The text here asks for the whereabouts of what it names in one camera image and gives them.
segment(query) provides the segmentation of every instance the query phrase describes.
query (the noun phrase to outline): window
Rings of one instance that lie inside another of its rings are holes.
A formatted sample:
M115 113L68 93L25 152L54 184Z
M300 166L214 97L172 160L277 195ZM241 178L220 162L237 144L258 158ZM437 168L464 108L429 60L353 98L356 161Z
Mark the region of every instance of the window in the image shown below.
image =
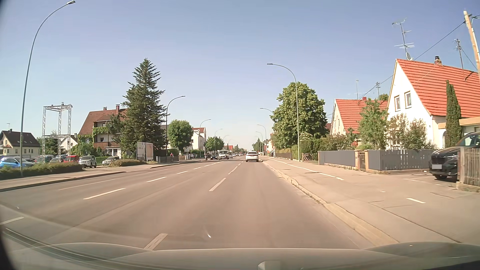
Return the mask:
M410 92L405 93L405 108L412 107L412 97Z
M395 99L395 111L400 110L400 96L394 97Z

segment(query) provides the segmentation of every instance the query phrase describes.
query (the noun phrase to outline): cypress tree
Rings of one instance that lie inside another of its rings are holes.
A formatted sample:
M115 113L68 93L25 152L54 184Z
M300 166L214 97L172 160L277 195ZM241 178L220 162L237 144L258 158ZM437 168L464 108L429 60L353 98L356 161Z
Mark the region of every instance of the cypress tree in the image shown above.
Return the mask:
M460 111L460 105L456 98L455 89L452 84L447 80L447 112L446 112L446 136L445 146L450 147L457 144L462 138L462 127L460 126L460 120L462 113Z

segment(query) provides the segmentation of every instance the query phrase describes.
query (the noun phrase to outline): blue car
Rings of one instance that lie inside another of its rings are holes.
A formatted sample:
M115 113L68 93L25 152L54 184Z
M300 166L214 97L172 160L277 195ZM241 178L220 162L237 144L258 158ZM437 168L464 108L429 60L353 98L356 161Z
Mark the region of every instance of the blue car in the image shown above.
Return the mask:
M23 159L22 166L23 167L31 167L34 163L28 162ZM0 168L3 167L12 167L12 168L20 168L20 158L13 158L13 157L4 157L0 160Z

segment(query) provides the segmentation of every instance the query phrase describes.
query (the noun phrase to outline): chimney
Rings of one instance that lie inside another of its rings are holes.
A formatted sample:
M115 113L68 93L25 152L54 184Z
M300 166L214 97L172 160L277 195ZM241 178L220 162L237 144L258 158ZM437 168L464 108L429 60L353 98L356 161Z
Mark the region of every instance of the chimney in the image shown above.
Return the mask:
M436 65L441 66L442 65L442 60L440 60L440 56L435 56L435 62Z

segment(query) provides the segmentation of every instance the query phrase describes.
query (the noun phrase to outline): windshield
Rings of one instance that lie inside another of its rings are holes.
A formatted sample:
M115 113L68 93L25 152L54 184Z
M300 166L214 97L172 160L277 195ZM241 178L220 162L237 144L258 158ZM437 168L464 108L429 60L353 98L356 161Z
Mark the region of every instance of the windshield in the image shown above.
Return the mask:
M467 134L456 144L456 146L480 146L480 135Z

